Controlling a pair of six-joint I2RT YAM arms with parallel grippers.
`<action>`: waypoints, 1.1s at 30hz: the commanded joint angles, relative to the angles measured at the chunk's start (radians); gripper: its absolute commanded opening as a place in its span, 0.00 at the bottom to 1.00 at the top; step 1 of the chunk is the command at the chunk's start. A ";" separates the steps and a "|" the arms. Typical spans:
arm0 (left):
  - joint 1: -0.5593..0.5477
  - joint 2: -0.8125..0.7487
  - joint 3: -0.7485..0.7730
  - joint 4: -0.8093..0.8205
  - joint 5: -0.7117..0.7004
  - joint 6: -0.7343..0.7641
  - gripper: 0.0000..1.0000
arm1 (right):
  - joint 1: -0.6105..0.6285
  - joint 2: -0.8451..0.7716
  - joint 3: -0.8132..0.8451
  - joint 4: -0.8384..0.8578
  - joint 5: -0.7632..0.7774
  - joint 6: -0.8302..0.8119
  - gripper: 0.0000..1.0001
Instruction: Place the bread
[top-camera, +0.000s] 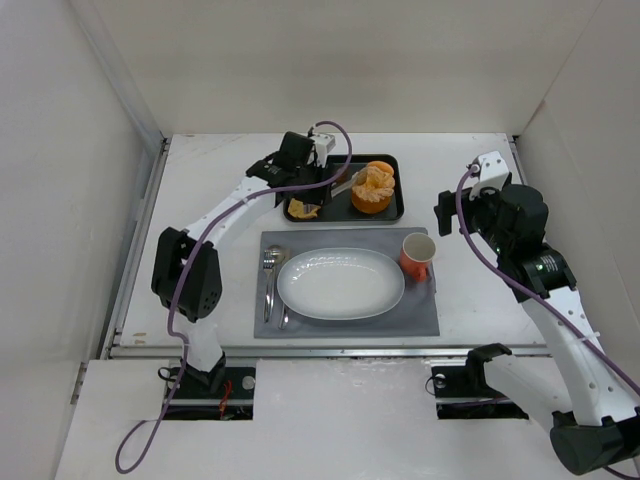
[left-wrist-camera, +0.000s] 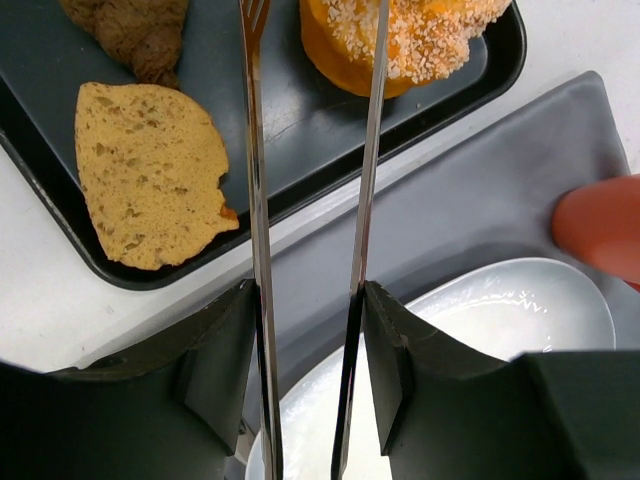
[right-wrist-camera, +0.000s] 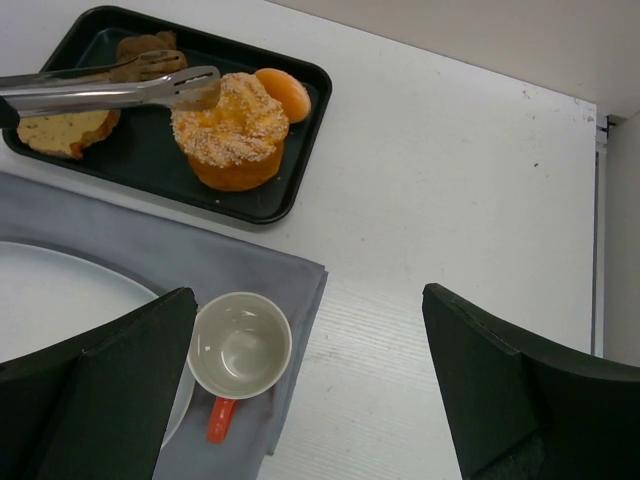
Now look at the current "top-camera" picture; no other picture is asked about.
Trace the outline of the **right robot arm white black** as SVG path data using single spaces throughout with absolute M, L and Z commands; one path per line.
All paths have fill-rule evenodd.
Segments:
M 468 352 L 461 374 L 477 395 L 500 393 L 548 433 L 561 464 L 575 475 L 639 455 L 639 386 L 604 353 L 562 254 L 544 240 L 548 207 L 535 189 L 511 183 L 444 191 L 434 208 L 440 235 L 457 219 L 495 252 L 488 268 L 511 289 L 545 339 L 561 389 L 524 367 L 503 344 Z

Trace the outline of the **metal serving tongs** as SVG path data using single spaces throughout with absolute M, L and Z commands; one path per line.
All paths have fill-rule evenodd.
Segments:
M 337 185 L 333 186 L 331 188 L 331 190 L 329 191 L 329 199 L 327 200 L 327 202 L 330 202 L 334 197 L 337 197 L 338 195 L 340 195 L 341 193 L 350 190 L 352 188 L 352 186 L 358 182 L 358 178 L 360 177 L 360 172 L 356 171 L 349 180 L 345 180 L 342 182 L 339 182 Z M 303 212 L 305 214 L 309 214 L 311 213 L 314 209 L 316 208 L 320 208 L 320 205 L 315 205 L 315 204 L 304 204 L 303 205 Z

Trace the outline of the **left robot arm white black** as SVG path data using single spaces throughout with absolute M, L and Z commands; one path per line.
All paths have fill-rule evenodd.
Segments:
M 275 152 L 255 162 L 239 185 L 201 219 L 160 235 L 151 290 L 168 309 L 167 331 L 183 343 L 178 372 L 207 393 L 225 377 L 225 354 L 215 328 L 204 319 L 221 300 L 220 254 L 249 226 L 298 193 L 323 197 L 329 178 L 327 157 L 335 147 L 331 134 L 287 132 Z

